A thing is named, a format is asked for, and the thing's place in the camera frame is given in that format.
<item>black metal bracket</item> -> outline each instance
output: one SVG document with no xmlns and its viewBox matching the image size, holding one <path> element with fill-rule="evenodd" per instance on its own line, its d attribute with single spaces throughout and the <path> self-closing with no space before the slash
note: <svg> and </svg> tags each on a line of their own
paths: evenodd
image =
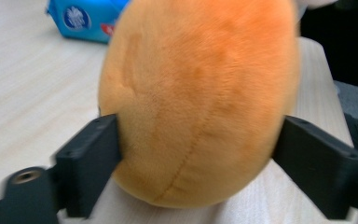
<svg viewBox="0 0 358 224">
<path fill-rule="evenodd" d="M 58 224 L 57 212 L 90 217 L 121 160 L 115 115 L 89 123 L 54 156 L 50 169 L 10 176 L 0 201 L 0 224 Z M 287 117 L 273 157 L 329 219 L 358 208 L 358 150 L 303 119 Z"/>
</svg>

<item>orange plush toy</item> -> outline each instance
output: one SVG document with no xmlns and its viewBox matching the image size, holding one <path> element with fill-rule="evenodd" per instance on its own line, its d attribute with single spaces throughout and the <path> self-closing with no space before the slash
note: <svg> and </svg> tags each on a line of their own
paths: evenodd
<svg viewBox="0 0 358 224">
<path fill-rule="evenodd" d="M 148 203 L 219 203 L 268 163 L 299 80 L 292 0 L 132 0 L 101 76 L 113 177 Z"/>
</svg>

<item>fuzzy fabric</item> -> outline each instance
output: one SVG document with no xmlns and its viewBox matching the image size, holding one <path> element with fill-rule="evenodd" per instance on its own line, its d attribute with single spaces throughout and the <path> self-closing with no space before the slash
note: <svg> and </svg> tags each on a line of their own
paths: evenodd
<svg viewBox="0 0 358 224">
<path fill-rule="evenodd" d="M 292 0 L 133 0 L 110 43 L 101 114 L 117 114 L 129 194 L 219 203 L 265 167 L 299 80 Z"/>
</svg>

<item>wooden table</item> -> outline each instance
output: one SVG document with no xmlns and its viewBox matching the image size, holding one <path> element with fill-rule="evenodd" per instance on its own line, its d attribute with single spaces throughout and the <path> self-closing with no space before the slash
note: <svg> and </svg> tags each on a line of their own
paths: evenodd
<svg viewBox="0 0 358 224">
<path fill-rule="evenodd" d="M 50 155 L 97 117 L 106 45 L 64 39 L 44 14 L 47 2 L 0 0 L 0 184 Z M 302 83 L 295 116 L 351 145 L 322 47 L 301 38 Z M 351 220 L 358 220 L 358 213 Z M 275 163 L 224 203 L 157 208 L 110 181 L 91 220 L 62 223 L 349 223 L 327 221 Z"/>
</svg>

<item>tissue pack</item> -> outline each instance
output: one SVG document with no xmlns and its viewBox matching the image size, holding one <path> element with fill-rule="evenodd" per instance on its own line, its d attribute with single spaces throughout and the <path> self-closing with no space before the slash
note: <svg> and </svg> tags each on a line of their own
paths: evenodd
<svg viewBox="0 0 358 224">
<path fill-rule="evenodd" d="M 107 43 L 129 0 L 50 0 L 48 14 L 65 37 Z"/>
</svg>

